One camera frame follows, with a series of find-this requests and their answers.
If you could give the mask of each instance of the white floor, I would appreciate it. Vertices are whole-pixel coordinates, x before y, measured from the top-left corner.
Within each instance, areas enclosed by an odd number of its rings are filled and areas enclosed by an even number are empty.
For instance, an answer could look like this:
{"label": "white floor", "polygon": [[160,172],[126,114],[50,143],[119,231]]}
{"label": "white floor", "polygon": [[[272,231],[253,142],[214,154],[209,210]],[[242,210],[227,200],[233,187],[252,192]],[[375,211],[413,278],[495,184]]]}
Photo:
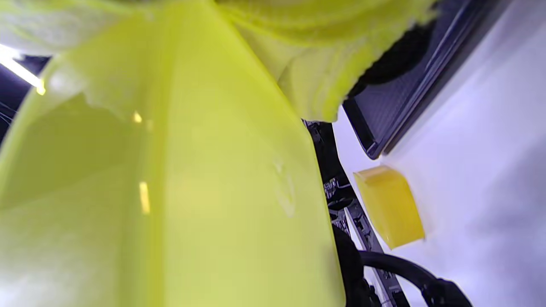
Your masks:
{"label": "white floor", "polygon": [[355,189],[353,172],[378,163],[412,189],[426,239],[387,252],[454,280],[474,306],[544,306],[546,1],[512,1],[389,155],[369,160],[342,109],[334,132]]}

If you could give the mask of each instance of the yellow foam block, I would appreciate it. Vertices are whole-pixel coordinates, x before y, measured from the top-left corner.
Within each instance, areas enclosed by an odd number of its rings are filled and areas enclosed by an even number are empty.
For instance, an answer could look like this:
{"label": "yellow foam block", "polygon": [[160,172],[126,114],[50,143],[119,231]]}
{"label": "yellow foam block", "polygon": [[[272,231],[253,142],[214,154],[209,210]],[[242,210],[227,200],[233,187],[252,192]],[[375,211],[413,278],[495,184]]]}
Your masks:
{"label": "yellow foam block", "polygon": [[379,166],[354,177],[368,216],[389,248],[425,237],[410,187],[400,173]]}

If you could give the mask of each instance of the microfiber towel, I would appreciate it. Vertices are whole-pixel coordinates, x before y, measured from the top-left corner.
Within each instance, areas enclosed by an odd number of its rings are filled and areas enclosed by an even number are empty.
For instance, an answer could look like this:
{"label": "microfiber towel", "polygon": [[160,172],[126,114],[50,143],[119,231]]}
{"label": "microfiber towel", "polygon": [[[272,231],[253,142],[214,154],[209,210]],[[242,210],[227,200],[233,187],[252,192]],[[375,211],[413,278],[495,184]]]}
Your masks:
{"label": "microfiber towel", "polygon": [[[0,0],[0,44],[55,55],[161,1]],[[216,0],[298,115],[327,122],[366,69],[408,29],[434,18],[434,2]]]}

